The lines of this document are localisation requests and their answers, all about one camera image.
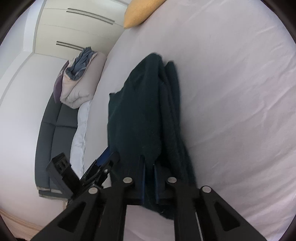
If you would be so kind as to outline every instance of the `wooden floor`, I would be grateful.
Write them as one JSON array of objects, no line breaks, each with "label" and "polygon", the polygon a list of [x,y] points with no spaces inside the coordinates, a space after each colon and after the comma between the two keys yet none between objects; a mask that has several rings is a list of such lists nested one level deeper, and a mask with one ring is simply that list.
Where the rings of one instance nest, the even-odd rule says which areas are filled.
[{"label": "wooden floor", "polygon": [[0,215],[5,224],[16,238],[31,240],[43,227],[26,222],[0,209]]}]

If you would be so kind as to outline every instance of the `mattress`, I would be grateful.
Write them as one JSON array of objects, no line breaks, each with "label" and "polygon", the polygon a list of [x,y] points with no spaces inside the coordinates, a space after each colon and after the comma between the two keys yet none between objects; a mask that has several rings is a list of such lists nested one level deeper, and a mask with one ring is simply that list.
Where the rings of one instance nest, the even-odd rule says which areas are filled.
[{"label": "mattress", "polygon": [[[151,52],[177,67],[181,134],[198,186],[279,240],[296,213],[296,46],[285,26],[260,0],[167,0],[108,55],[85,170],[107,147],[109,93]],[[173,222],[129,207],[125,240],[174,240]]]}]

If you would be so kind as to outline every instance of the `dark green towel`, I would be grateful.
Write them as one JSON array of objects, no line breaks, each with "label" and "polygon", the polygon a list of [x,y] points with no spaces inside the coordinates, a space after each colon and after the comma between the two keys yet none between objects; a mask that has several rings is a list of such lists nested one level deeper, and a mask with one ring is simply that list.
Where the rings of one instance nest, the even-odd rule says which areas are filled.
[{"label": "dark green towel", "polygon": [[180,90],[173,62],[164,66],[152,53],[130,73],[123,88],[110,94],[108,142],[110,151],[120,154],[112,181],[135,174],[139,156],[145,157],[146,196],[153,203],[153,164],[161,155],[162,165],[188,184],[195,184],[191,161],[180,134]]}]

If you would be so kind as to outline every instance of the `purple pillow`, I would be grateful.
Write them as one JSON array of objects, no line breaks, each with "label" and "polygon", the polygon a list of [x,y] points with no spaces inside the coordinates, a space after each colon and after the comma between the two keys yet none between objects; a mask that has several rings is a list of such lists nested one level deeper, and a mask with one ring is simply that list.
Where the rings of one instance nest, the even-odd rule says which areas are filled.
[{"label": "purple pillow", "polygon": [[59,98],[61,97],[62,93],[62,81],[64,76],[64,71],[68,67],[69,61],[67,61],[64,66],[62,67],[61,71],[59,72],[59,75],[57,76],[56,82],[54,83],[54,101],[56,104],[61,103]]}]

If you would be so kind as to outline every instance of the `white wall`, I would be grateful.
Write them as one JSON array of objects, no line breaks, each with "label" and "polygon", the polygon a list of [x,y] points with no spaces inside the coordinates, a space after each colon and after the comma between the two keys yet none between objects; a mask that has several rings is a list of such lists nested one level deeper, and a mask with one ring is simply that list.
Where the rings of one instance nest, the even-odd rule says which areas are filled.
[{"label": "white wall", "polygon": [[35,29],[43,2],[36,0],[17,19],[0,46],[0,105],[15,74],[35,51]]},{"label": "white wall", "polygon": [[0,208],[46,225],[62,201],[38,196],[35,151],[45,107],[65,60],[33,54],[17,73],[0,107]]},{"label": "white wall", "polygon": [[23,50],[24,31],[29,9],[14,23],[0,45],[0,78]]}]

